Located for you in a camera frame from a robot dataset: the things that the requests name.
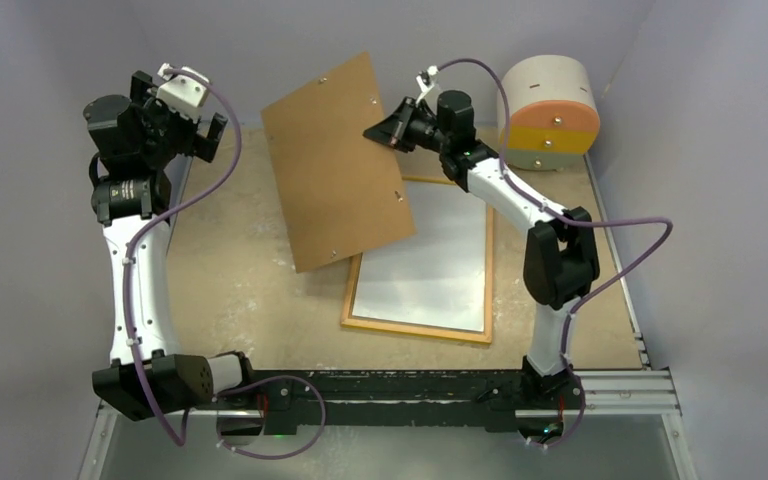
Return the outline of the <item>brown cardboard backing board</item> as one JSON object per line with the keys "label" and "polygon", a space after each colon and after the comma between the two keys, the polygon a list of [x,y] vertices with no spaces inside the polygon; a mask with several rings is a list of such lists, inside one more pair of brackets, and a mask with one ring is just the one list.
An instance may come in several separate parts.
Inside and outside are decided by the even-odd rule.
{"label": "brown cardboard backing board", "polygon": [[384,117],[367,52],[262,109],[297,272],[415,234],[395,152],[363,135]]}

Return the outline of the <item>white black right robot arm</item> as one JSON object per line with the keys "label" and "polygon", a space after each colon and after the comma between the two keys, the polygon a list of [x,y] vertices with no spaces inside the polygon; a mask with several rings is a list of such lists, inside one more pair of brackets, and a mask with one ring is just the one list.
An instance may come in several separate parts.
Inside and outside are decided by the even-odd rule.
{"label": "white black right robot arm", "polygon": [[572,381],[576,310],[600,276],[589,212],[565,209],[512,175],[500,153],[478,137],[472,99],[462,91],[443,92],[436,108],[406,97],[363,136],[403,153],[416,148],[436,153],[448,180],[524,235],[523,282],[536,310],[521,392],[533,406],[548,405]]}

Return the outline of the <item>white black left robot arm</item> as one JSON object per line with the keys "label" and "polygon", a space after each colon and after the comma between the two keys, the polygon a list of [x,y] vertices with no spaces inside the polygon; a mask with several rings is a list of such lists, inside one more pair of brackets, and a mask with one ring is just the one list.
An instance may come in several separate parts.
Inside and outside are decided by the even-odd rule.
{"label": "white black left robot arm", "polygon": [[228,119],[217,114],[201,128],[210,95],[208,78],[166,64],[153,75],[134,73],[127,94],[100,97],[83,112],[96,148],[91,206],[114,289],[109,364],[93,373],[92,387],[135,421],[194,408],[218,394],[244,409],[258,395],[244,354],[185,354],[171,319],[167,251],[178,207],[166,169],[180,156],[214,159]]}

